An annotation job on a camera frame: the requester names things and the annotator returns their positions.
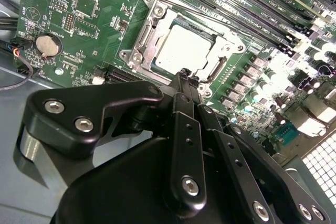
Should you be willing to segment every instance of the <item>black bracket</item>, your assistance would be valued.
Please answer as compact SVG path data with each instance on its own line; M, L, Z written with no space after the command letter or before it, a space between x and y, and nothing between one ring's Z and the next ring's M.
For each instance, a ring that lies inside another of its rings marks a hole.
M184 69L160 89L139 81L32 94L17 146L48 187L66 190L55 223L330 224L247 132L228 119L223 131L197 85ZM93 168L108 128L154 138Z

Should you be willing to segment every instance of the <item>motherboard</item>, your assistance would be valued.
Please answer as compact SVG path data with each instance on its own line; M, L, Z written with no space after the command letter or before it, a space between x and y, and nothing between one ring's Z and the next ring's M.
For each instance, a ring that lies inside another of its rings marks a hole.
M336 117L336 0L22 0L17 36L62 87L160 86L187 68L259 143L322 136Z

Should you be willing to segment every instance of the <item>white grid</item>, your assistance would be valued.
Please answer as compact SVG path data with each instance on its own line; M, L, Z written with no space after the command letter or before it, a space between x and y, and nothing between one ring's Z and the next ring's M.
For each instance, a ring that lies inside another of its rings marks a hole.
M316 147L303 162L336 207L336 134Z

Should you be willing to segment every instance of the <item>screw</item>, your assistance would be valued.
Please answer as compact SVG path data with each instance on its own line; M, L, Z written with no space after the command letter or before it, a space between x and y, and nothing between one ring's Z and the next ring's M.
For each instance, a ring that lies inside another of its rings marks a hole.
M190 99L186 97L185 95L181 95L181 99L185 102L190 102Z
M303 205L299 205L299 206L300 206L300 210L301 210L302 215L307 220L312 220L312 216L311 216L310 212Z
M62 74L64 74L64 70L61 68L56 68L55 69L55 74L57 74L58 76L61 76Z
M148 87L149 91L151 91L153 94L158 94L159 91L157 90L157 88L155 88L154 86L149 86Z
M134 56L133 56L133 60L136 61L136 62L142 61L142 55L139 54L139 53L135 53Z
M232 129L237 133L237 134L241 134L242 131L238 128L238 127L232 127Z
M79 118L75 121L75 127L81 132L90 132L93 130L93 123L87 118Z
M125 58L127 57L126 52L122 52L122 53L121 53L121 57L125 59Z
M209 114L211 114L212 113L212 110L209 108L209 107L204 107L204 110L206 111L206 112L208 112Z
M58 101L49 101L44 104L46 111L52 114L62 113L65 109L64 105Z
M161 6L156 6L154 8L154 14L157 16L157 17L162 17L163 16L163 8Z
M252 137L253 137L253 138L258 138L258 137L259 137L259 132L257 132L257 131L256 131L256 132L253 132L253 133L252 133Z
M268 212L266 211L266 209L263 207L262 204L260 204L257 201L254 201L253 208L256 214L260 217L260 219L262 219L265 222L269 220Z
M323 214L316 207L312 206L311 209L320 220L324 220Z
M182 180L182 187L191 196L196 196L199 192L198 185L192 178L184 178Z

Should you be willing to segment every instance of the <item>cpu socket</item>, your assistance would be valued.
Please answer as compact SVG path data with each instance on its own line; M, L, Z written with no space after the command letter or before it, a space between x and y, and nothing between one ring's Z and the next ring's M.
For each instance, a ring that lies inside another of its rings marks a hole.
M150 11L134 47L119 53L134 72L168 84L177 72L187 68L202 82L211 83L232 54L245 50L235 32L198 16L199 10L180 0L144 2ZM184 8L175 10L175 4Z

